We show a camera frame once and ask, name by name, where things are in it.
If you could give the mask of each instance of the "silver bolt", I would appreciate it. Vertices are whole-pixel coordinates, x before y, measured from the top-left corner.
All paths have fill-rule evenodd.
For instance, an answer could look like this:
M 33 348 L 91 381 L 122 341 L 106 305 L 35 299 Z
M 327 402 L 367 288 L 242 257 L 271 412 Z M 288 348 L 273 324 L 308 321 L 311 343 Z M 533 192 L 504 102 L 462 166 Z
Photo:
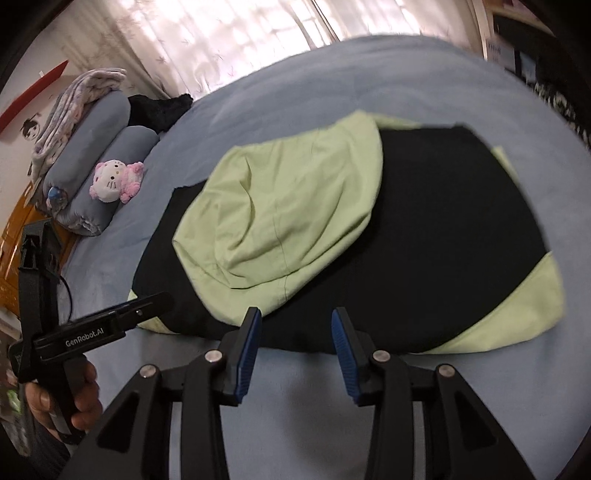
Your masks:
M 386 350 L 376 350 L 372 355 L 377 362 L 387 362 L 390 360 L 390 354 Z
M 451 378 L 456 374 L 456 369 L 451 365 L 441 365 L 439 367 L 439 375 L 442 377 Z
M 223 357 L 223 354 L 220 350 L 210 350 L 205 354 L 205 360 L 209 363 L 214 364 L 215 362 L 219 362 Z
M 154 365 L 144 365 L 142 368 L 139 369 L 139 374 L 142 378 L 150 378 L 153 377 L 158 369 Z

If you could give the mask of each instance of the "hello kitty plush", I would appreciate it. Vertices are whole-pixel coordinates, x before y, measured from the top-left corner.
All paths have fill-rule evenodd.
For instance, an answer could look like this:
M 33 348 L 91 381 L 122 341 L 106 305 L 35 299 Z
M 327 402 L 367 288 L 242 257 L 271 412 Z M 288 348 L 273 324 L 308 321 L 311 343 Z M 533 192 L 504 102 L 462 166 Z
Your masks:
M 127 203 L 139 192 L 143 177 L 144 164 L 140 161 L 131 165 L 119 160 L 97 163 L 90 196 L 105 203 L 116 200 Z

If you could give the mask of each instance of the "white sheer curtain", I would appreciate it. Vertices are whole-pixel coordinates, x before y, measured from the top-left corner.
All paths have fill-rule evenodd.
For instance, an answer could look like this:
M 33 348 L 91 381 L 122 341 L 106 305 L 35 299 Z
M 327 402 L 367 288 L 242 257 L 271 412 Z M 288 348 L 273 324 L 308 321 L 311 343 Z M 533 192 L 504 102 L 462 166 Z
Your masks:
M 81 69 L 125 68 L 130 90 L 152 97 L 189 92 L 197 99 L 290 55 L 362 35 L 435 35 L 482 52 L 471 5 L 472 0 L 74 0 L 50 28 Z

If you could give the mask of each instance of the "mattress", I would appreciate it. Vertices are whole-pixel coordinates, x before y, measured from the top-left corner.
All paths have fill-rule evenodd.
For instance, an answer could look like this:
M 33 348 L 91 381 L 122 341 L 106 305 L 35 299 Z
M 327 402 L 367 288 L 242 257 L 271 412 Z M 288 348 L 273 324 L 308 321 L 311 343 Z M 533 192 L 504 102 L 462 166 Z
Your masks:
M 555 478 L 591 424 L 591 158 L 564 121 L 516 78 L 440 40 L 345 41 L 283 60 L 196 102 L 146 158 L 138 195 L 70 257 L 64 273 L 74 318 L 126 300 L 175 187 L 207 178 L 234 145 L 322 127 L 356 109 L 426 125 L 468 124 L 489 145 L 503 146 L 515 167 L 560 266 L 566 317 L 519 345 L 405 360 L 430 368 L 453 364 L 536 478 Z M 64 315 L 67 301 L 62 291 Z M 108 404 L 141 365 L 183 365 L 212 345 L 136 329 L 89 359 Z M 243 405 L 222 408 L 230 475 L 362 479 L 372 413 L 347 397 L 336 357 L 262 349 Z M 171 478 L 179 477 L 178 427 L 175 416 Z

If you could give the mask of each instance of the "blue gripper pad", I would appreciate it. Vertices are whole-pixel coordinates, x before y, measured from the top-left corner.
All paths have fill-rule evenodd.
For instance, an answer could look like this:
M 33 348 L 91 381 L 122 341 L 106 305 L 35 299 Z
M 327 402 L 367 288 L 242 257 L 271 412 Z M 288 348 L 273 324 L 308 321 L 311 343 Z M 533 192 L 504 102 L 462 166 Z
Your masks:
M 343 379 L 345 381 L 347 394 L 352 397 L 353 401 L 357 404 L 359 397 L 361 396 L 358 365 L 355 360 L 355 355 L 353 354 L 353 348 L 349 341 L 349 337 L 345 331 L 343 320 L 339 315 L 339 311 L 336 309 L 333 310 L 332 313 L 330 328 L 332 331 L 336 355 L 339 359 L 340 371 L 343 374 Z
M 261 343 L 261 311 L 259 309 L 253 310 L 256 310 L 256 313 L 254 313 L 254 318 L 252 319 L 252 323 L 248 330 L 248 335 L 244 342 L 240 359 L 238 360 L 238 368 L 236 372 L 236 390 L 234 395 L 238 403 L 242 403 L 242 399 L 248 393 L 248 387 L 251 384 L 252 370 L 255 366 L 256 353 L 258 352 L 259 344 Z

